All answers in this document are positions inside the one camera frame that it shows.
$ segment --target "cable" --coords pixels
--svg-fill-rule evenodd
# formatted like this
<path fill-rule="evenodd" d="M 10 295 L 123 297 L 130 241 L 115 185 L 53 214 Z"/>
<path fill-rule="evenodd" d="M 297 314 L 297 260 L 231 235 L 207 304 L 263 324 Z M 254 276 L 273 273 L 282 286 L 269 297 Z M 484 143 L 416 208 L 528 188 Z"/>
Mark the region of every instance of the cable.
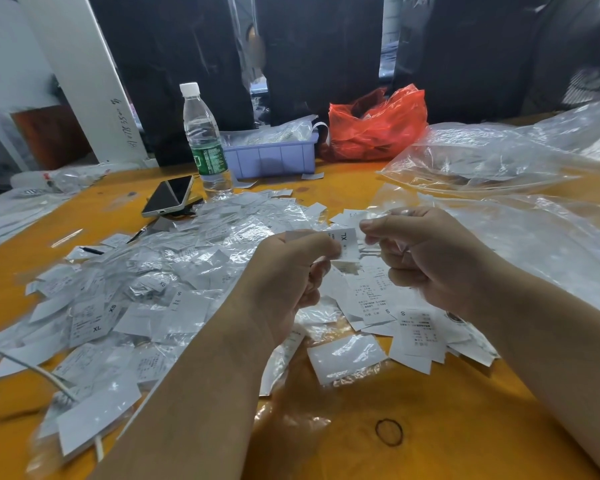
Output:
<path fill-rule="evenodd" d="M 56 388 L 59 389 L 60 392 L 62 392 L 65 396 L 67 396 L 69 399 L 71 399 L 74 403 L 80 402 L 78 400 L 78 398 L 76 397 L 76 395 L 74 393 L 72 393 L 64 384 L 62 384 L 62 382 L 60 382 L 60 379 L 55 377 L 50 372 L 44 370 L 42 367 L 30 364 L 28 362 L 25 362 L 24 360 L 14 357 L 13 355 L 10 355 L 8 352 L 5 352 L 5 350 L 3 350 L 1 348 L 0 348 L 0 355 L 2 357 L 9 359 L 12 362 L 15 362 L 23 367 L 26 367 L 27 369 L 34 371 L 35 373 L 44 377 L 46 380 L 51 382 L 51 384 L 56 386 Z M 104 458 L 104 448 L 102 447 L 102 436 L 96 435 L 93 439 L 93 442 L 96 446 L 96 458 L 98 459 L 98 462 L 100 462 Z"/>

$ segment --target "green bottle label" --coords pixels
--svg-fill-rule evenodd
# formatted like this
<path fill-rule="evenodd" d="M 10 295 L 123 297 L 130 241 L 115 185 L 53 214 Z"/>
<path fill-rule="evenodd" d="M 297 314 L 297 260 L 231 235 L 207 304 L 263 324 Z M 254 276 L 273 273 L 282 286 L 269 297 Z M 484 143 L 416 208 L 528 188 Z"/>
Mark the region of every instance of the green bottle label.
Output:
<path fill-rule="evenodd" d="M 192 148 L 191 152 L 200 175 L 216 175 L 228 169 L 220 143 Z"/>

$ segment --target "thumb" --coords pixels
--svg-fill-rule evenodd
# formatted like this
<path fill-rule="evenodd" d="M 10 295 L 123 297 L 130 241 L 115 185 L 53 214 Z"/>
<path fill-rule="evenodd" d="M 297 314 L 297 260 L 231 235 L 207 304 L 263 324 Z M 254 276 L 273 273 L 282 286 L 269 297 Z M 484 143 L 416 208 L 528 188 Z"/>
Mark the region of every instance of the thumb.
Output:
<path fill-rule="evenodd" d="M 342 246 L 323 232 L 307 234 L 300 239 L 287 243 L 297 255 L 300 264 L 310 266 L 316 259 L 327 256 L 335 258 L 342 252 Z"/>
<path fill-rule="evenodd" d="M 414 246 L 429 238 L 427 220 L 423 217 L 384 216 L 360 221 L 360 230 L 371 237 L 388 238 Z"/>

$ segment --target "forearm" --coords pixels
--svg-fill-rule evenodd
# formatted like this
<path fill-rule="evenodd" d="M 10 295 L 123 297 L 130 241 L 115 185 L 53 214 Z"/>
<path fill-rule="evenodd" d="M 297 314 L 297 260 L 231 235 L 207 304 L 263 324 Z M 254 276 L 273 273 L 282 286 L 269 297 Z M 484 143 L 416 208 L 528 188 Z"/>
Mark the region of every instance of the forearm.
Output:
<path fill-rule="evenodd" d="M 467 318 L 600 466 L 600 311 L 509 266 L 485 288 Z"/>
<path fill-rule="evenodd" d="M 240 478 L 272 352 L 247 313 L 225 302 L 92 478 Z"/>

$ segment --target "phone screen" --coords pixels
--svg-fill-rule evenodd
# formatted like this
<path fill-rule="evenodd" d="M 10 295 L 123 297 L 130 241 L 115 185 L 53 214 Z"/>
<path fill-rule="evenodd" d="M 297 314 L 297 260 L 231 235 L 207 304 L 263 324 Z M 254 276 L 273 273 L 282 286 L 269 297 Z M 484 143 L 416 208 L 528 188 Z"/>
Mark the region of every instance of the phone screen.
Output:
<path fill-rule="evenodd" d="M 160 209 L 176 207 L 184 202 L 187 197 L 187 189 L 192 177 L 172 178 L 160 182 L 149 202 L 144 207 L 143 213 L 153 212 Z"/>

